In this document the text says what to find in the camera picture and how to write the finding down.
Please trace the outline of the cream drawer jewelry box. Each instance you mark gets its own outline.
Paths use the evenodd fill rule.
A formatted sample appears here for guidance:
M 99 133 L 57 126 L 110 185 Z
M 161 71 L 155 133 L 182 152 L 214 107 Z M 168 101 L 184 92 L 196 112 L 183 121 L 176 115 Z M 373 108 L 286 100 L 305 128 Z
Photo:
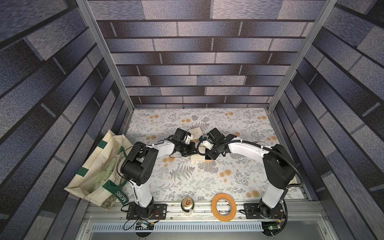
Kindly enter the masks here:
M 208 149 L 205 147 L 199 147 L 199 151 L 203 154 L 206 153 Z M 201 156 L 199 154 L 195 154 L 191 156 L 192 163 L 211 163 L 212 159 L 209 156 Z

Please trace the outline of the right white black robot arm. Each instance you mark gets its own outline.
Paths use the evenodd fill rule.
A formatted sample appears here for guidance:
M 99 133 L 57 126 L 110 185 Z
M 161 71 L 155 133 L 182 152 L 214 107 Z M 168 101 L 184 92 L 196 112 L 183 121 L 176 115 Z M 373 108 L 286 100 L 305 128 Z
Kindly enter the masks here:
M 267 190 L 260 202 L 264 209 L 275 208 L 284 199 L 288 189 L 292 187 L 290 182 L 293 178 L 296 176 L 299 179 L 302 178 L 295 161 L 286 149 L 279 144 L 266 147 L 244 141 L 235 135 L 228 135 L 215 140 L 200 137 L 198 147 L 200 145 L 204 145 L 208 151 L 204 154 L 198 152 L 198 154 L 209 156 L 212 160 L 215 160 L 218 155 L 225 156 L 234 153 L 261 162 L 269 181 Z

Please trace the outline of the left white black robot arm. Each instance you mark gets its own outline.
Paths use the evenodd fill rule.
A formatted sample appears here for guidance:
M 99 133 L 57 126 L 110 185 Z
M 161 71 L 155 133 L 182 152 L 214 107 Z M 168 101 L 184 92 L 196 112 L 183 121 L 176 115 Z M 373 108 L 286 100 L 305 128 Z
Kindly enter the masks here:
M 136 197 L 135 203 L 141 208 L 147 208 L 153 201 L 147 182 L 158 158 L 178 154 L 188 157 L 196 153 L 196 143 L 172 139 L 165 139 L 154 145 L 137 142 L 129 147 L 127 154 L 121 154 L 125 159 L 120 167 L 120 173 L 131 184 Z

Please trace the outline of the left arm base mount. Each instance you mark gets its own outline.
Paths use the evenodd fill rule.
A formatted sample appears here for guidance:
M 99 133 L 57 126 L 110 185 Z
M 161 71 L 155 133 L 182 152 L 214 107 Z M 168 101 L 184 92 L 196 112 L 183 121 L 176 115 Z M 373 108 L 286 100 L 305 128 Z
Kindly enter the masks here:
M 127 220 L 165 220 L 167 217 L 167 204 L 149 204 L 146 208 L 136 203 L 129 204 L 126 210 Z

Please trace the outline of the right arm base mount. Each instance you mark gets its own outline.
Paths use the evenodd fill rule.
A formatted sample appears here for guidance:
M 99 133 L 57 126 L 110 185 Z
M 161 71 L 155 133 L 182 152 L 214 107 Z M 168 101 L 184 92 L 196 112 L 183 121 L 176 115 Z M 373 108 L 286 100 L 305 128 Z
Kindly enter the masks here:
M 244 211 L 247 219 L 282 220 L 286 217 L 284 206 L 281 203 L 278 203 L 273 209 L 263 202 L 261 202 L 261 206 L 259 203 L 245 203 Z

